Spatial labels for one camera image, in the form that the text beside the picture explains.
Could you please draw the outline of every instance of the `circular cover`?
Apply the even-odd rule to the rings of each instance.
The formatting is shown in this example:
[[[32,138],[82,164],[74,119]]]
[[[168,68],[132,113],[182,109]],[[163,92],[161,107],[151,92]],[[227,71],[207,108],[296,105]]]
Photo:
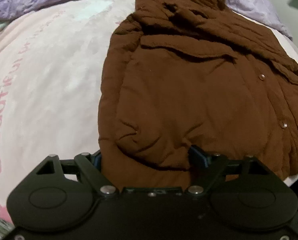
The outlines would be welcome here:
[[[69,228],[79,223],[92,205],[93,195],[88,187],[73,180],[54,178],[52,174],[20,184],[7,203],[16,226],[38,232]]]
[[[266,182],[263,178],[225,182],[211,194],[210,203],[234,227],[252,231],[279,228],[296,214],[297,196],[286,186]]]

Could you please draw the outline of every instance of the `pink star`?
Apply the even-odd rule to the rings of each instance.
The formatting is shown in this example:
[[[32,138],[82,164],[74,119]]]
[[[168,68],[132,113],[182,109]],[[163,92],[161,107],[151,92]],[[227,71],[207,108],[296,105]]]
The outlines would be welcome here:
[[[7,207],[4,207],[4,206],[0,205],[0,218],[7,221],[7,222],[9,222],[9,223],[12,223],[12,220],[11,220],[11,217],[8,213]]]

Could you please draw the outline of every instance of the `metal screw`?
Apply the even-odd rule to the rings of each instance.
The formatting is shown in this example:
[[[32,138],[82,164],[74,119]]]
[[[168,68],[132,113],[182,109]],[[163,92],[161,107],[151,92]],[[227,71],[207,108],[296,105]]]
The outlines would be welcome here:
[[[16,235],[14,240],[25,240],[25,238],[22,235]]]
[[[190,186],[188,188],[188,192],[190,192],[191,194],[200,194],[203,192],[203,187],[201,186]]]
[[[113,194],[116,192],[116,187],[115,186],[111,186],[111,185],[106,185],[106,186],[102,186],[100,188],[100,191],[103,194]]]

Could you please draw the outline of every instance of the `brown fabric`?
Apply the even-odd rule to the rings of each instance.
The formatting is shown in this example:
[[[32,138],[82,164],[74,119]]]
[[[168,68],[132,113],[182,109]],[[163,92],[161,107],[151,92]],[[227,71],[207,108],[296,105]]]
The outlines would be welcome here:
[[[224,0],[136,0],[101,91],[102,171],[119,188],[187,187],[192,144],[298,173],[298,64]]]

